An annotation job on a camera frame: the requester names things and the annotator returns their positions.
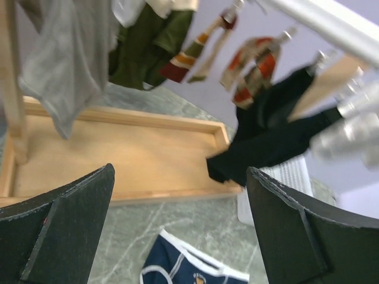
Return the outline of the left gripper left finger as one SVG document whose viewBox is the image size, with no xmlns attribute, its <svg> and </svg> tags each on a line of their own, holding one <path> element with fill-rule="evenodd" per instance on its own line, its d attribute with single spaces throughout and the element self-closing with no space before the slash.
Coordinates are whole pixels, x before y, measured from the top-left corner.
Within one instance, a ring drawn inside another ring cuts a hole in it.
<svg viewBox="0 0 379 284">
<path fill-rule="evenodd" d="M 1 283 L 87 283 L 114 182 L 109 163 L 1 208 Z"/>
</svg>

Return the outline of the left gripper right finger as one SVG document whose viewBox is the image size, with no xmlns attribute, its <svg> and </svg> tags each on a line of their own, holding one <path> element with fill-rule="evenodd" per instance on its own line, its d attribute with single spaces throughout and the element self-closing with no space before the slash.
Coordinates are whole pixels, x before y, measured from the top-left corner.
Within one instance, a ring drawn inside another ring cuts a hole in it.
<svg viewBox="0 0 379 284">
<path fill-rule="evenodd" d="M 378 283 L 378 220 L 250 167 L 247 192 L 269 283 Z"/>
</svg>

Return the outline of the navy blue white-trimmed underwear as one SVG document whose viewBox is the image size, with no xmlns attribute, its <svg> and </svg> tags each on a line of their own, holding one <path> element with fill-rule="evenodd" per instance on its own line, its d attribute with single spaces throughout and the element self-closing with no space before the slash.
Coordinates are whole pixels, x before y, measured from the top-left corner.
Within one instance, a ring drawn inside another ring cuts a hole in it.
<svg viewBox="0 0 379 284">
<path fill-rule="evenodd" d="M 245 284 L 250 275 L 162 230 L 139 275 L 140 284 Z"/>
</svg>

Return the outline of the white plastic clip hanger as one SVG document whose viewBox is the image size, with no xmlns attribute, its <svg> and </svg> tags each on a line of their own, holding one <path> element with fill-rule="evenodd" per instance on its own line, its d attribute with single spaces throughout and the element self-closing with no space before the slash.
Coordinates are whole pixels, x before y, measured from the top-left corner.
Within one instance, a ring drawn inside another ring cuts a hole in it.
<svg viewBox="0 0 379 284">
<path fill-rule="evenodd" d="M 298 107 L 311 107 L 355 76 L 360 67 L 378 66 L 378 27 L 336 1 L 274 1 L 274 5 L 322 37 L 347 51 L 335 65 L 316 75 L 311 87 L 295 105 L 288 121 L 296 119 Z M 321 60 L 310 64 L 316 72 Z M 339 101 L 342 119 L 313 136 L 308 150 L 331 160 L 362 153 L 368 167 L 378 163 L 378 82 L 366 84 L 355 95 Z"/>
</svg>

